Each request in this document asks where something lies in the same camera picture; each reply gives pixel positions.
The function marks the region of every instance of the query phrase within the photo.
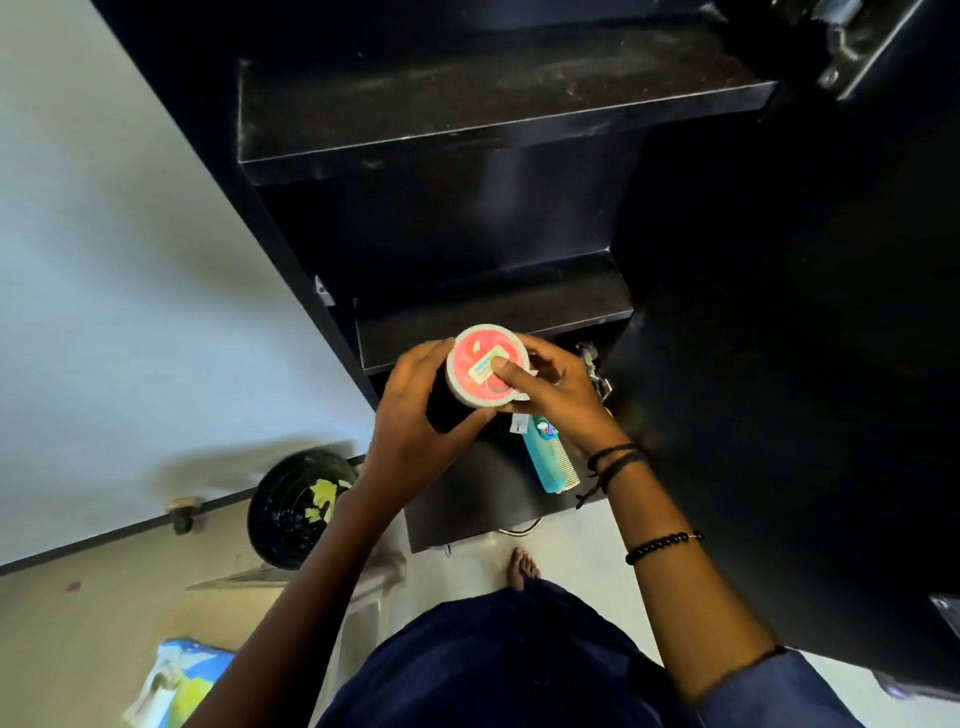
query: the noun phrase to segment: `cable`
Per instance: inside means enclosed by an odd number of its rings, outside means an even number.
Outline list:
[[[533,522],[533,525],[531,525],[531,526],[529,526],[529,527],[527,527],[527,528],[524,528],[522,531],[512,531],[512,530],[510,530],[509,528],[497,528],[496,530],[498,530],[500,533],[505,533],[505,534],[507,534],[508,536],[514,536],[514,537],[516,537],[516,538],[520,538],[521,536],[526,536],[527,534],[531,533],[531,532],[534,530],[534,528],[536,528],[537,526],[540,525],[540,522],[541,522],[542,520],[543,520],[542,517],[536,519],[536,520]]]

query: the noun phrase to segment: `hand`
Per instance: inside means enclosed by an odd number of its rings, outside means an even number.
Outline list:
[[[496,415],[494,409],[478,409],[446,434],[427,422],[426,401],[453,341],[428,341],[404,354],[376,410],[370,449],[351,493],[365,494],[368,504],[389,509],[391,518],[460,457]]]
[[[505,411],[545,417],[587,456],[630,442],[600,403],[583,359],[536,336],[517,337],[531,354],[531,365],[540,371],[533,376],[501,356],[493,358],[496,375],[530,397],[528,402],[511,402]]]

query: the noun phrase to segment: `person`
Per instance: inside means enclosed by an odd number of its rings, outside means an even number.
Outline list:
[[[492,363],[497,376],[529,395],[512,409],[546,417],[586,454],[629,445],[579,357],[533,336],[520,340],[539,367],[536,377],[502,358]],[[478,409],[445,434],[427,422],[427,397],[452,346],[452,339],[422,344],[398,360],[359,479],[187,728],[306,725],[377,538],[495,414]],[[597,470],[625,454],[605,455]],[[693,533],[638,457],[621,466],[608,492],[627,549]],[[380,645],[319,726],[860,725],[802,655],[778,646],[699,541],[653,550],[634,572],[663,667],[587,604],[540,578],[518,551],[507,588],[441,604]]]

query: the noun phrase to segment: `left hand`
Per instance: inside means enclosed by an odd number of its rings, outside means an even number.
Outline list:
[[[397,361],[376,410],[373,439],[351,489],[391,517],[460,457],[496,410],[478,409],[446,434],[426,419],[426,401],[453,339],[428,341]]]

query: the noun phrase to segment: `black bracelet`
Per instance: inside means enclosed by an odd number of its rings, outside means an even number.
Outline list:
[[[593,457],[597,457],[597,456],[604,457],[610,454],[610,452],[616,452],[617,450],[624,449],[625,447],[626,446],[618,445],[616,448],[608,448],[607,450],[600,450],[600,452],[598,452]],[[590,498],[590,496],[595,494],[597,491],[603,491],[604,493],[606,493],[607,488],[610,487],[610,481],[613,480],[617,476],[617,474],[620,473],[620,471],[622,471],[631,463],[647,462],[646,454],[644,454],[643,450],[638,448],[636,445],[631,446],[630,450],[631,452],[628,452],[623,457],[619,458],[618,460],[615,460],[612,463],[612,465],[610,465],[609,467],[607,467],[606,470],[600,473],[600,476],[597,478],[597,481],[592,488],[590,488],[582,496],[577,496],[577,508],[582,507],[583,504],[586,503],[587,500]]]
[[[600,462],[601,458],[607,457],[607,455],[613,455],[615,452],[620,452],[621,450],[625,449],[643,452],[643,450],[640,449],[640,446],[635,445],[634,443],[624,443],[623,445],[614,445],[612,448],[603,448],[602,450],[599,450],[590,456],[590,459],[587,461],[587,470],[590,471],[591,475],[597,476],[599,474],[597,472],[597,463]]]
[[[652,551],[659,551],[661,548],[667,548],[668,546],[672,546],[674,544],[685,544],[690,539],[693,539],[694,541],[703,541],[704,534],[702,534],[700,531],[694,531],[693,533],[680,531],[679,533],[671,533],[669,536],[661,536],[653,541],[648,541],[646,544],[641,544],[630,551],[627,554],[626,562],[629,566],[633,566],[637,561]]]

